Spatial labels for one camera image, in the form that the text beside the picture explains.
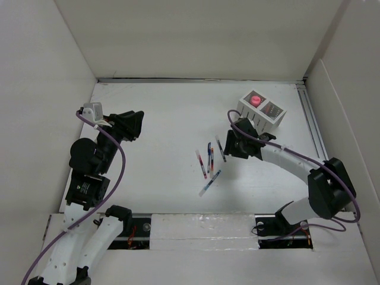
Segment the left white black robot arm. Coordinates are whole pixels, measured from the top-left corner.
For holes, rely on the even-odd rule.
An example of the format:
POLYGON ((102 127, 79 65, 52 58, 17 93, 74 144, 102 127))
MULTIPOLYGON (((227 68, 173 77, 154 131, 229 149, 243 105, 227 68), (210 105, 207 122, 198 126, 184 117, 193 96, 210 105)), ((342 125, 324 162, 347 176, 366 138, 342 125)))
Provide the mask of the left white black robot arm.
POLYGON ((71 146, 72 172, 61 232, 31 264, 22 284, 91 284, 91 275, 113 240, 132 230, 128 208, 112 205, 100 220, 92 216, 119 186, 126 168, 121 143, 140 136, 144 112, 103 116, 82 107, 76 116, 98 135, 95 140, 80 138, 71 146))

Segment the red capped pen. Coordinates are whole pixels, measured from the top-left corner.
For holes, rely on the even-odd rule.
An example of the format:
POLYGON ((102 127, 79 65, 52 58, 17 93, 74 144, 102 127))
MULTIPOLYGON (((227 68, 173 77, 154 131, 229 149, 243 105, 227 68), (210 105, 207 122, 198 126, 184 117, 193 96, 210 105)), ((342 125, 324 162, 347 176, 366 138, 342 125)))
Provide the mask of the red capped pen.
POLYGON ((214 149, 211 147, 210 150, 210 178, 214 176, 214 149))

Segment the teal black pen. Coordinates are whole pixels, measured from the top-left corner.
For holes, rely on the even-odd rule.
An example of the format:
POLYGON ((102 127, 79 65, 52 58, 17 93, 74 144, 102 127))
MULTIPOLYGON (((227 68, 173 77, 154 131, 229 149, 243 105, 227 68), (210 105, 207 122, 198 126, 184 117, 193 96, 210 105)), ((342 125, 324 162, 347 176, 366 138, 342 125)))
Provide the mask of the teal black pen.
POLYGON ((221 170, 219 170, 212 178, 211 180, 206 184, 205 187, 202 188, 202 190, 199 192, 199 196, 202 197, 206 192, 207 190, 209 189, 209 187, 214 183, 214 181, 218 178, 218 176, 220 175, 221 173, 221 170))

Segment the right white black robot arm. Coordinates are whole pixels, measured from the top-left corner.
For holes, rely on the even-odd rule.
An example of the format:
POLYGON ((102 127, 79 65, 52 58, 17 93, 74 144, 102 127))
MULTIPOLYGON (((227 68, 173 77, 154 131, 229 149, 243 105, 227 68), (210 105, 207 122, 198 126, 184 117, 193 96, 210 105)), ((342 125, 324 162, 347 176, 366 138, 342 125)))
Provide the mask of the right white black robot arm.
POLYGON ((344 164, 333 157, 317 160, 276 144, 275 136, 258 134, 248 118, 231 121, 224 154, 274 164, 300 179, 308 187, 308 195, 291 201, 277 210, 269 221, 256 221, 258 236, 285 238, 314 218, 332 220, 339 225, 345 221, 336 214, 349 203, 356 204, 356 191, 344 164))

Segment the pink eraser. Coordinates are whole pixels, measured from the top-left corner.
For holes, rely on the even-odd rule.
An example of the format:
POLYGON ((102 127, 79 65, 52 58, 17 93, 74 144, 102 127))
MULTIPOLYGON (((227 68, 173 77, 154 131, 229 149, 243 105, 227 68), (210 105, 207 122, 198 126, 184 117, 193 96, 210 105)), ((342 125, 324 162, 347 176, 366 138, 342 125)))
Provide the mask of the pink eraser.
POLYGON ((262 103, 262 98, 259 96, 252 96, 249 102, 253 107, 258 107, 262 103))

